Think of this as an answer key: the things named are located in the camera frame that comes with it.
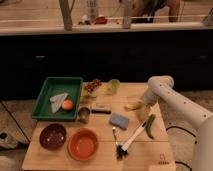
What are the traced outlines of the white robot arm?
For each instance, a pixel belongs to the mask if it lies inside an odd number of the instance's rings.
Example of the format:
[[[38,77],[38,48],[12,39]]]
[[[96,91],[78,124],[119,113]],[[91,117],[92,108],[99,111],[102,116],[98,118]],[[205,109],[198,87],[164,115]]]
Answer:
[[[147,85],[140,97],[144,105],[153,106],[161,98],[197,130],[192,171],[213,171],[213,112],[176,92],[173,89],[174,79],[169,75],[152,76]]]

